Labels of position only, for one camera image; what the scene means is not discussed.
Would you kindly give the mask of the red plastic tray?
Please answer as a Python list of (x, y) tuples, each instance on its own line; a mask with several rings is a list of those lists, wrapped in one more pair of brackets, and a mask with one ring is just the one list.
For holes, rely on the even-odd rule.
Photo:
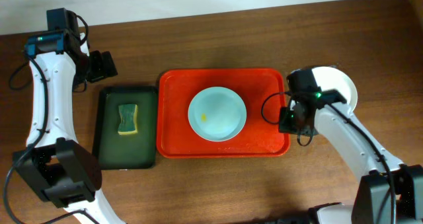
[[(200, 91), (226, 87), (235, 91), (247, 107), (241, 132), (223, 142), (207, 141), (192, 130), (188, 106)], [(166, 158), (277, 157), (287, 152), (290, 138), (273, 122), (286, 100), (279, 71), (254, 69), (175, 69), (159, 79), (157, 149)]]

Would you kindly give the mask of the white cream plate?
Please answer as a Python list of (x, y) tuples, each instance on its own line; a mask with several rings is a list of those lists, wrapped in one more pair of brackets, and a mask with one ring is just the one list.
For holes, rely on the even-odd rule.
[(334, 67), (315, 67), (311, 70), (316, 84), (322, 91), (337, 90), (350, 105), (352, 110), (358, 103), (358, 92), (354, 82), (339, 69)]

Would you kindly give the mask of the green yellow sponge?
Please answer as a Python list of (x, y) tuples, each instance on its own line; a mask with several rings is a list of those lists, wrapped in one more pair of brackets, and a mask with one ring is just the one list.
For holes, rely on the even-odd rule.
[(137, 133), (137, 110), (136, 104), (121, 104), (118, 106), (120, 124), (119, 135), (133, 135)]

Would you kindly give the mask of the light blue plate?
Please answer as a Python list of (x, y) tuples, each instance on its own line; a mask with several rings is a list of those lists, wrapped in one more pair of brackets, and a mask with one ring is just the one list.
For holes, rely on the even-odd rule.
[(237, 136), (247, 121), (244, 100), (226, 87), (209, 87), (194, 96), (188, 106), (188, 122), (199, 137), (212, 142)]

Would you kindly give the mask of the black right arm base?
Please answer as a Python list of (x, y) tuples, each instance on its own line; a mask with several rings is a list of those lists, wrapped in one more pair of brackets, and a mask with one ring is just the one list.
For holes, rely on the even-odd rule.
[(280, 217), (273, 217), (260, 221), (261, 224), (315, 224), (315, 220), (307, 211), (289, 213)]

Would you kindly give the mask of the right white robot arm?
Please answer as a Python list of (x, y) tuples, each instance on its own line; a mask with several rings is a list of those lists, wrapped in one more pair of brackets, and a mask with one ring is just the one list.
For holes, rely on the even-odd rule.
[(359, 181), (352, 205), (312, 207), (310, 223), (421, 223), (422, 165), (406, 165), (358, 120), (358, 93), (351, 78), (334, 67), (298, 69), (287, 77), (287, 106), (279, 131), (297, 137), (322, 135)]

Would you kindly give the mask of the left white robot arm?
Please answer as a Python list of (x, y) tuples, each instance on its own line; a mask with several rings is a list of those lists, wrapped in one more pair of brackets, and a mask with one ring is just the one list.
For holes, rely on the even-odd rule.
[(11, 170), (41, 201), (81, 223), (121, 223), (102, 192), (96, 157), (77, 141), (72, 109), (78, 85), (116, 76), (116, 66), (109, 52), (89, 50), (88, 34), (79, 31), (81, 16), (64, 8), (46, 16), (47, 31), (24, 46), (33, 78), (32, 124)]

